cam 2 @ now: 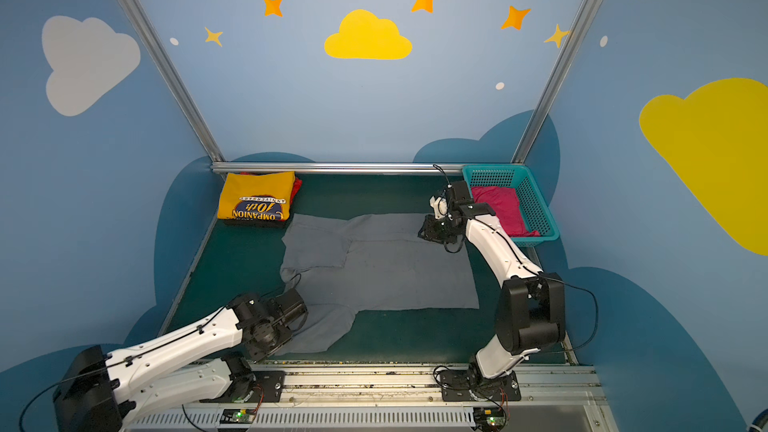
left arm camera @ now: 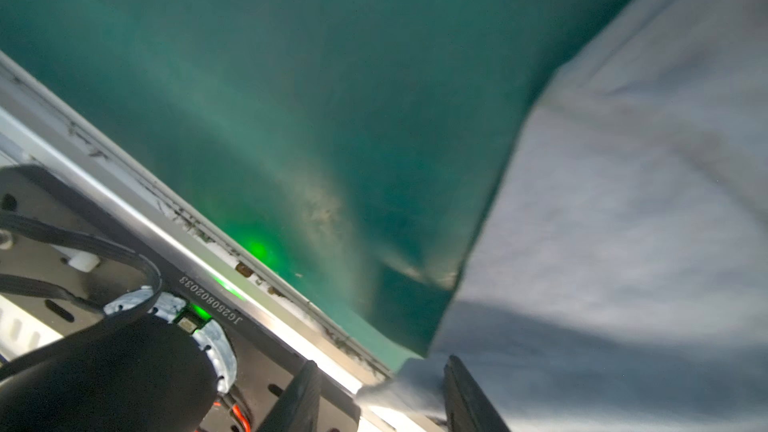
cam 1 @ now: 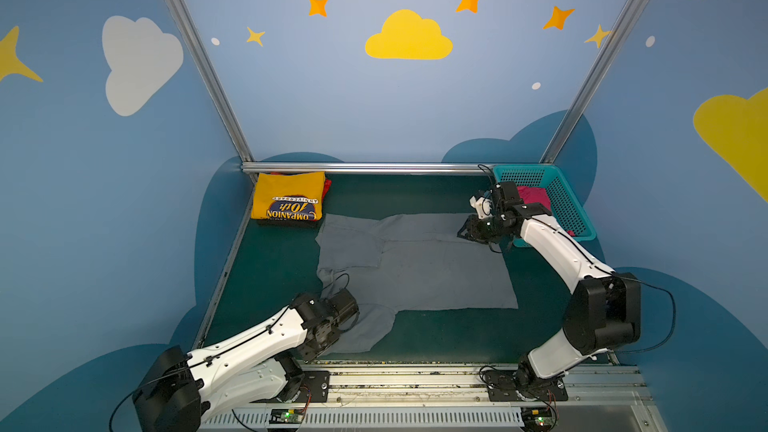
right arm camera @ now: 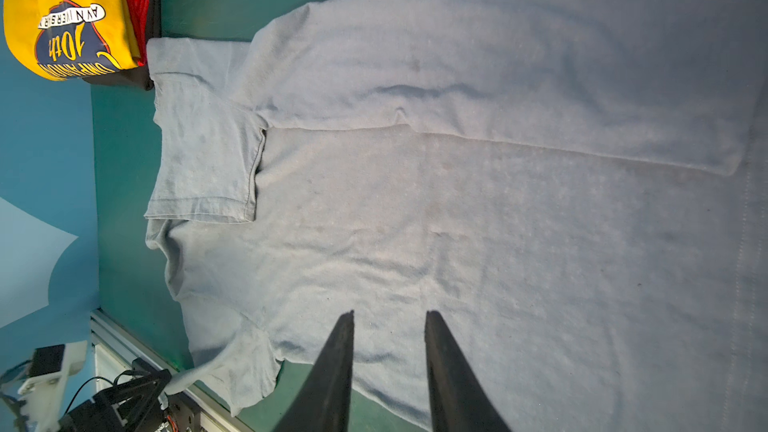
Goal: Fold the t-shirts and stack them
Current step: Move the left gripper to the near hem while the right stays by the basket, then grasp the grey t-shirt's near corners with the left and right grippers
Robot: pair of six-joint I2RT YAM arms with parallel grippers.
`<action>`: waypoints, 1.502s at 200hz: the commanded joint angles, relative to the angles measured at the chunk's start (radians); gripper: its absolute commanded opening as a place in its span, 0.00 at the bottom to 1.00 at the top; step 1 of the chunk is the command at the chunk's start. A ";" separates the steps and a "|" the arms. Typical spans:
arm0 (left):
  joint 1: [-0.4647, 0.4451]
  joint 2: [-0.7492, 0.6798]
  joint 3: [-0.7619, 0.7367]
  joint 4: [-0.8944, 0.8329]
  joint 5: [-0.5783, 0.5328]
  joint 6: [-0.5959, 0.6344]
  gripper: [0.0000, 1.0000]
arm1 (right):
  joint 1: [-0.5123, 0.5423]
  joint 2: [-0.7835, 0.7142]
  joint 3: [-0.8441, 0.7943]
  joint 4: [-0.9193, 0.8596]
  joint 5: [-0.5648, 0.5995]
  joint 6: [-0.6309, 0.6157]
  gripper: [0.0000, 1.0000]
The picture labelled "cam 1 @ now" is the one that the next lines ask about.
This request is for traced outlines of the grey t-shirt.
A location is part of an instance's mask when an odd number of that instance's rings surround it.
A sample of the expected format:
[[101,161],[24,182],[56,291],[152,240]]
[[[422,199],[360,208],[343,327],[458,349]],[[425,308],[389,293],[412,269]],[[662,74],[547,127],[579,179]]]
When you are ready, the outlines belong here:
[[360,316],[332,346],[335,354],[370,351],[401,311],[515,309],[504,258],[458,237],[461,213],[399,214],[381,220],[329,214],[316,242],[317,276],[328,294],[347,274]]

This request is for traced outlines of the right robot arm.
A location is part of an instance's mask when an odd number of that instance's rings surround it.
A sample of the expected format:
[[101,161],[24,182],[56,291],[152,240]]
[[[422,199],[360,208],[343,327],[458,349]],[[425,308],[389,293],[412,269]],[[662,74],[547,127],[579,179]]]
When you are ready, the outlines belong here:
[[519,237],[558,273],[571,293],[560,330],[518,363],[515,389],[522,396],[553,387],[585,359],[636,342],[641,335],[641,284],[618,274],[582,247],[540,203],[495,205],[471,198],[458,236],[497,243]]

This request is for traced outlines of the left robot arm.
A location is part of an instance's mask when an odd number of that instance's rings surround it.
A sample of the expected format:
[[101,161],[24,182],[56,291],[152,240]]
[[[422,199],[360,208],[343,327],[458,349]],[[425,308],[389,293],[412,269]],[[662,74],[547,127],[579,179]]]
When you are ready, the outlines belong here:
[[299,294],[262,323],[190,352],[162,352],[130,395],[143,431],[196,431],[209,418],[253,401],[299,393],[299,363],[316,359],[342,335],[359,307],[343,289],[328,298]]

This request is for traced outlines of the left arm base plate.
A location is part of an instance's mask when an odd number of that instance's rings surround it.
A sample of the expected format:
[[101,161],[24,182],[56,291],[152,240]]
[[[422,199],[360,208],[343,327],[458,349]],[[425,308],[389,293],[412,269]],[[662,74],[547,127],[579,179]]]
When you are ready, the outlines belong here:
[[326,403],[330,391],[331,374],[327,370],[309,370],[288,382],[288,400],[292,403]]

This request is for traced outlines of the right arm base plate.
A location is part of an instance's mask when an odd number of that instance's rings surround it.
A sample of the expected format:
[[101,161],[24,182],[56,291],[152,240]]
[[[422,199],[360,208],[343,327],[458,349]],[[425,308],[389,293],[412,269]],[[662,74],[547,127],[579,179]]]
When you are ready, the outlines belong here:
[[568,400],[562,376],[541,379],[525,370],[483,367],[478,372],[478,377],[493,402]]

